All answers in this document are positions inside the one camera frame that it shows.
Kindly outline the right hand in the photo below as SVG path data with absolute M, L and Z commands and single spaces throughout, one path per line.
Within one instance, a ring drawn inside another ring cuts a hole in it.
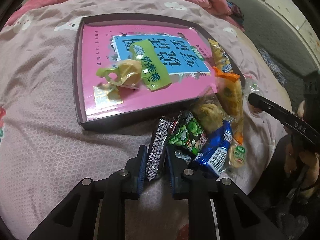
M 319 188 L 319 154 L 308 151 L 295 153 L 291 143 L 285 147 L 285 153 L 284 171 L 288 176 L 297 169 L 297 158 L 308 167 L 302 183 L 302 189 L 305 190 L 300 195 L 309 199 Z

